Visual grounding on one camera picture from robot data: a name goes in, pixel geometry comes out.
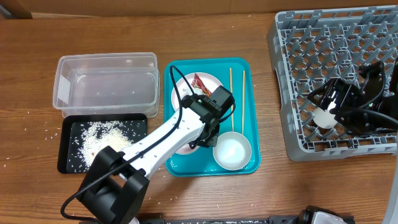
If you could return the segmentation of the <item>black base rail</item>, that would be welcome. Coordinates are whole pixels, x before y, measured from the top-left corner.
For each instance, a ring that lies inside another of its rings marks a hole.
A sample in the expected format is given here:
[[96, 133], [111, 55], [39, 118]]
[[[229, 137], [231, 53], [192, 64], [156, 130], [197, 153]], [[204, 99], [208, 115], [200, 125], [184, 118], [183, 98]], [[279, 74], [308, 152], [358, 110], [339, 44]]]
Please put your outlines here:
[[271, 215], [266, 218], [225, 218], [166, 220], [160, 215], [138, 218], [142, 224], [355, 224], [354, 216], [341, 216], [330, 210], [307, 206], [298, 215]]

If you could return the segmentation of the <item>clear plastic bin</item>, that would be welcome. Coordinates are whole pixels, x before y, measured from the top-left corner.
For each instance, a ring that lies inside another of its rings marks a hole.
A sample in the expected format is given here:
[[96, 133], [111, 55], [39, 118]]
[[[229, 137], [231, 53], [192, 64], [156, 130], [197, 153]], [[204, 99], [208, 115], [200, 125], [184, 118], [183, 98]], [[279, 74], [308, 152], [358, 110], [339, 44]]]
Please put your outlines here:
[[63, 117], [159, 112], [160, 78], [152, 52], [66, 55], [53, 85], [53, 107]]

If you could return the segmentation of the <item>black tray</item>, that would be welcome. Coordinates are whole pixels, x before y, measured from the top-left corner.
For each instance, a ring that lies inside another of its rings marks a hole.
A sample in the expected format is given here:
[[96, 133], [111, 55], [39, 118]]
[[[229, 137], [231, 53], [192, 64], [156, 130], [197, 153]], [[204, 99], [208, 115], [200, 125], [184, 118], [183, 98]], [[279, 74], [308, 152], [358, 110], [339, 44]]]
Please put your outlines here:
[[68, 116], [62, 124], [57, 169], [63, 174], [87, 172], [103, 148], [118, 152], [146, 135], [147, 116], [140, 113]]

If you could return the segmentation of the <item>teal plastic tray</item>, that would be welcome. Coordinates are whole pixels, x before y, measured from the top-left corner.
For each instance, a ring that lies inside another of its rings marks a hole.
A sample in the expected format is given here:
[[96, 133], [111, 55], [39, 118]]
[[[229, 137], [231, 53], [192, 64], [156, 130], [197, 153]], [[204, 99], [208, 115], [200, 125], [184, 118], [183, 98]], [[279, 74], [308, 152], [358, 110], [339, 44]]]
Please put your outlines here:
[[261, 163], [251, 71], [241, 58], [178, 60], [164, 73], [164, 117], [178, 129], [177, 177], [250, 174]]

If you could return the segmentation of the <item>small pink bowl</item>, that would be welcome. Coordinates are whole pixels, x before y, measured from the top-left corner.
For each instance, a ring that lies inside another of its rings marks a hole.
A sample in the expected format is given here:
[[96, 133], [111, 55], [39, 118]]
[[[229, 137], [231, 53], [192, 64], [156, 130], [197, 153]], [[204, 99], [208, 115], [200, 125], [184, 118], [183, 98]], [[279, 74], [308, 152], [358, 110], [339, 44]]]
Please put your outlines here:
[[177, 150], [175, 153], [178, 155], [188, 155], [193, 152], [195, 152], [199, 146], [194, 145], [193, 148], [191, 148], [191, 144], [186, 144], [183, 147], [181, 147], [179, 150]]

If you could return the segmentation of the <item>grey bowl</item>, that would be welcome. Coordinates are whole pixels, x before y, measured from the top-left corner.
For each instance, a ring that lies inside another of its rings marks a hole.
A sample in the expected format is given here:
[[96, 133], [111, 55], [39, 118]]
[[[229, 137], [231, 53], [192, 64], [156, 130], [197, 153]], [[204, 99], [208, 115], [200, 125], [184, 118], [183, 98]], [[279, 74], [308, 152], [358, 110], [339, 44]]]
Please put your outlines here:
[[245, 167], [252, 154], [248, 139], [237, 132], [221, 134], [213, 148], [213, 157], [216, 163], [226, 170], [240, 170]]

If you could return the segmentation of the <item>pile of rice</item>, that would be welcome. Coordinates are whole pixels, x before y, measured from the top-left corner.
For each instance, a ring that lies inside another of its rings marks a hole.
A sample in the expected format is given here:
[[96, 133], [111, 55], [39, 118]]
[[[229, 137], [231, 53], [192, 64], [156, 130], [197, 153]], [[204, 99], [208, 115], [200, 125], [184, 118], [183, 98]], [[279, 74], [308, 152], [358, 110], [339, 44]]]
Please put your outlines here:
[[129, 128], [124, 121], [89, 121], [72, 126], [77, 133], [71, 135], [71, 146], [77, 147], [75, 157], [82, 161], [79, 169], [88, 171], [94, 158], [103, 148], [110, 146], [116, 152], [133, 144], [127, 136]]

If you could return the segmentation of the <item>red snack wrapper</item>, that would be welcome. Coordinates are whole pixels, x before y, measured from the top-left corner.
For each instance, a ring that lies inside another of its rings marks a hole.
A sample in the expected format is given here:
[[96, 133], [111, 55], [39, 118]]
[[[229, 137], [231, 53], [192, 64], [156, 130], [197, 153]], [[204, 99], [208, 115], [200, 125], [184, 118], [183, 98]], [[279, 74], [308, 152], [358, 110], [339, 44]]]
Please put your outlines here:
[[211, 95], [211, 91], [207, 89], [201, 78], [196, 73], [194, 74], [191, 86], [193, 88], [193, 92], [197, 95], [205, 95], [207, 97]]

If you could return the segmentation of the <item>grey dishwasher rack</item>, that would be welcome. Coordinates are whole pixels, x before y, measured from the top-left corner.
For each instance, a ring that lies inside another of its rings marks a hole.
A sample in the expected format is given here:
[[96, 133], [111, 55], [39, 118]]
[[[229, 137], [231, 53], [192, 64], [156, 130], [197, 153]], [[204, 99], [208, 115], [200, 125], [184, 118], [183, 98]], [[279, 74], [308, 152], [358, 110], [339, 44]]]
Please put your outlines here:
[[339, 78], [362, 88], [359, 67], [383, 62], [378, 85], [389, 84], [397, 58], [397, 6], [354, 7], [276, 14], [267, 36], [272, 68], [279, 83], [280, 117], [288, 157], [296, 162], [394, 154], [396, 135], [350, 136], [341, 124], [315, 124], [316, 104], [307, 96]]

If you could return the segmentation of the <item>large white plate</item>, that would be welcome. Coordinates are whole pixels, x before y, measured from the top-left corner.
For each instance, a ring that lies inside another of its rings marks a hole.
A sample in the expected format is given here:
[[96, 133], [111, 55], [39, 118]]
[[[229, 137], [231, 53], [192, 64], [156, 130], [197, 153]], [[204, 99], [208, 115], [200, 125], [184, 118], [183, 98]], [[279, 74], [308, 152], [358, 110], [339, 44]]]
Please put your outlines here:
[[[203, 92], [200, 91], [199, 87], [193, 86], [193, 80], [195, 78], [195, 75], [197, 75], [200, 78], [200, 80], [203, 82], [204, 86], [210, 91], [210, 93], [213, 93], [216, 90], [216, 88], [223, 85], [216, 77], [214, 77], [213, 75], [210, 75], [209, 73], [195, 72], [195, 73], [189, 73], [188, 75], [185, 75], [185, 78], [189, 82], [190, 86], [193, 88], [194, 92], [198, 95]], [[184, 96], [191, 95], [192, 92], [190, 91], [187, 83], [180, 77], [180, 75], [178, 77], [180, 79], [178, 80], [176, 85], [177, 85], [180, 97], [181, 97], [181, 99], [183, 99]], [[177, 95], [176, 95], [174, 88], [172, 90], [170, 99], [171, 99], [173, 109], [175, 111], [178, 110], [178, 107], [179, 107], [178, 99], [177, 99]]]

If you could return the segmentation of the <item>white paper cup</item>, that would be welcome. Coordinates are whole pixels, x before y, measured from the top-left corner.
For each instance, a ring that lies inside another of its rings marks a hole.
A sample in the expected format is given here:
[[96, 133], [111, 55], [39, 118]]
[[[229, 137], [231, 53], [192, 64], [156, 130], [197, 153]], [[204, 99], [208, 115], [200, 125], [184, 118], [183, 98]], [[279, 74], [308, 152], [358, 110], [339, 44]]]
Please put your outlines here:
[[324, 111], [321, 108], [316, 108], [313, 112], [313, 121], [315, 124], [323, 129], [331, 129], [337, 124], [335, 115], [330, 113], [330, 110], [336, 106], [334, 102], [331, 102], [328, 108]]

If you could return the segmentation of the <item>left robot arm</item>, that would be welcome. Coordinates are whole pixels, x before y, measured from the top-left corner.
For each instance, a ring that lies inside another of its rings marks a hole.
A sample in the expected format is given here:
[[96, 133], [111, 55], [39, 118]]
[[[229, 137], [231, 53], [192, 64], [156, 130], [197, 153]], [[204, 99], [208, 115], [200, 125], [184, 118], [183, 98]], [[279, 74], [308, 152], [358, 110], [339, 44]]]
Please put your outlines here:
[[100, 223], [130, 223], [139, 213], [149, 179], [184, 146], [216, 145], [220, 124], [234, 105], [219, 86], [210, 96], [187, 95], [178, 111], [154, 132], [117, 152], [107, 146], [95, 157], [76, 199]]

